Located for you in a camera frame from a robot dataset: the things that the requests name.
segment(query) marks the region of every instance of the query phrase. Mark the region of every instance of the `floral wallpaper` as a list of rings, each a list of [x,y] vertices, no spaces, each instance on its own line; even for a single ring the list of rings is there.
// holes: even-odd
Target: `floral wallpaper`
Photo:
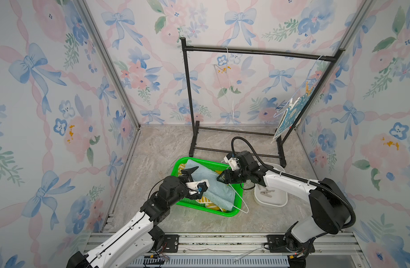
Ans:
[[[370,265],[410,267],[410,0],[374,3],[297,131]]]
[[[72,2],[0,1],[0,268],[65,267],[104,224],[135,130],[108,79]]]
[[[326,62],[188,52],[189,107],[179,37],[195,46],[333,55],[362,1],[86,2],[140,123],[191,124],[192,109],[206,124],[278,124],[276,113],[306,93],[305,79],[314,87]],[[337,80],[331,90],[345,86]]]

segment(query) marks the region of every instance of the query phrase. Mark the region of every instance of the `black metal rack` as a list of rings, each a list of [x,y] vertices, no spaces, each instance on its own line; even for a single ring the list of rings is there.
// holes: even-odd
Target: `black metal rack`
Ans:
[[[207,51],[207,52],[224,52],[224,53],[241,53],[241,54],[259,54],[259,55],[272,55],[272,56],[284,56],[284,57],[295,57],[295,58],[302,58],[302,59],[311,59],[317,60],[320,59],[322,61],[328,61],[330,64],[326,68],[325,72],[322,74],[318,84],[316,85],[315,89],[313,90],[309,100],[307,101],[306,105],[300,112],[300,114],[294,120],[293,125],[288,130],[285,137],[282,139],[281,136],[277,138],[277,148],[278,148],[278,155],[269,155],[269,154],[260,154],[261,157],[272,157],[272,158],[279,158],[280,164],[283,168],[287,166],[287,162],[284,155],[283,144],[287,140],[288,136],[290,135],[291,131],[293,131],[294,126],[296,126],[297,122],[300,120],[304,112],[306,111],[309,104],[314,99],[315,95],[318,93],[319,89],[321,88],[322,84],[326,80],[327,76],[330,74],[331,70],[333,69],[336,62],[339,60],[340,56],[344,49],[339,49],[335,56],[319,56],[319,55],[311,55],[311,54],[301,54],[301,53],[292,53],[292,52],[281,52],[281,51],[268,51],[268,50],[252,50],[252,49],[233,49],[233,48],[209,48],[209,47],[196,47],[196,46],[187,46],[186,39],[184,37],[180,38],[181,40],[181,48],[183,50],[183,57],[184,57],[184,68],[186,71],[186,80],[187,80],[187,93],[189,95],[189,105],[193,107],[192,104],[192,92],[190,89],[190,77],[189,77],[189,63],[187,59],[187,51]],[[222,152],[222,153],[231,153],[231,151],[221,150],[221,149],[213,149],[213,148],[205,148],[205,147],[197,147],[196,141],[198,138],[199,129],[203,130],[216,130],[216,131],[226,131],[226,132],[235,132],[235,133],[244,133],[244,134],[255,134],[255,135],[264,135],[264,136],[273,136],[270,133],[261,133],[261,132],[250,132],[250,131],[239,131],[239,130],[225,130],[213,127],[205,127],[200,126],[199,121],[194,120],[193,109],[190,108],[190,115],[192,120],[192,129],[193,129],[193,137],[192,143],[190,146],[189,156],[193,157],[195,149],[197,150],[206,150],[206,151],[214,151],[214,152]]]

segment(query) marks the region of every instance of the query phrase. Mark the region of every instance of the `light blue towel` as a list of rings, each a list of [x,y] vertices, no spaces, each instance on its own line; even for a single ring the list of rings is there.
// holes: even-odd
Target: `light blue towel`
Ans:
[[[192,173],[193,180],[208,180],[209,182],[208,190],[204,192],[204,196],[217,206],[231,211],[233,209],[235,196],[233,188],[229,185],[217,181],[218,174],[216,172],[191,159],[187,161],[185,169],[191,169],[195,166],[198,166],[199,168]]]

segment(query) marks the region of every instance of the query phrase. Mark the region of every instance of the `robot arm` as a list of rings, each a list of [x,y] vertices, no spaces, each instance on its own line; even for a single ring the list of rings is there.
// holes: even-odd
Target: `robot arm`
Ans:
[[[300,178],[273,169],[272,166],[264,164],[257,155],[256,158],[261,165],[248,151],[236,155],[229,153],[224,160],[231,169],[226,169],[217,180],[225,184],[238,184],[251,180],[262,186],[283,190],[308,202],[312,216],[296,222],[287,231],[284,240],[288,250],[294,253],[303,251],[317,236],[327,233],[337,234],[342,228],[348,228],[355,223],[355,214],[351,205],[333,180],[325,178],[318,181]]]
[[[75,253],[67,268],[123,268],[152,249],[157,252],[164,238],[157,224],[169,215],[170,207],[185,197],[201,199],[208,189],[208,180],[193,181],[191,174],[197,168],[184,169],[181,176],[163,179],[159,190],[149,196],[124,227],[87,254]]]
[[[235,137],[232,140],[232,148],[233,141],[237,138],[247,142],[241,137]],[[252,146],[248,142],[247,144],[256,155]],[[256,158],[261,165],[248,151],[236,155],[229,153],[224,160],[231,169],[226,169],[217,180],[225,184],[239,184],[251,180],[262,186],[281,189],[308,202],[312,210],[311,217],[295,222],[288,229],[283,239],[285,244],[269,244],[271,252],[284,247],[293,252],[298,260],[304,260],[316,237],[326,233],[337,234],[342,228],[348,228],[355,223],[355,213],[351,205],[331,179],[318,181],[300,178],[273,169],[264,164],[257,155]],[[197,167],[182,170],[179,177],[166,177],[159,190],[149,197],[123,228],[87,254],[75,253],[69,259],[67,268],[123,268],[150,250],[157,252],[164,237],[164,232],[157,224],[168,216],[170,206],[184,197],[201,199],[203,192],[208,189],[207,180],[193,181],[191,174],[196,169]]]

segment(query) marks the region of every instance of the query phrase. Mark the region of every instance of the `plastic basket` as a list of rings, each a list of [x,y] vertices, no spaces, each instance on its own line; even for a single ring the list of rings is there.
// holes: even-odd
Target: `plastic basket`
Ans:
[[[178,160],[176,162],[176,164],[174,166],[174,169],[172,170],[171,175],[177,177],[178,176],[178,167],[181,164],[186,164],[187,160],[189,160],[189,159],[192,159],[193,161],[195,161],[195,162],[197,162],[197,163],[211,169],[212,171],[223,171],[223,170],[225,170],[229,167],[229,165],[222,164],[222,163],[216,163],[216,162],[197,159],[197,158],[192,158],[192,157],[184,157],[184,158],[181,158],[180,160]],[[234,190],[240,196],[242,196],[242,194],[244,193],[244,190],[241,188],[241,185],[233,184],[232,186],[233,186]],[[179,201],[177,203],[177,205],[185,206],[185,207],[191,207],[191,208],[194,208],[194,209],[207,211],[207,212],[222,215],[222,216],[225,216],[225,217],[233,217],[234,215],[238,214],[238,212],[239,212],[239,209],[237,209],[237,208],[234,208],[232,211],[226,211],[226,212],[212,210],[210,208],[206,208],[204,204],[200,204],[196,200],[190,200],[190,199],[187,199],[187,198],[184,198],[181,201]],[[240,197],[237,194],[235,194],[234,206],[235,207],[241,207],[242,206],[242,200],[240,199]]]

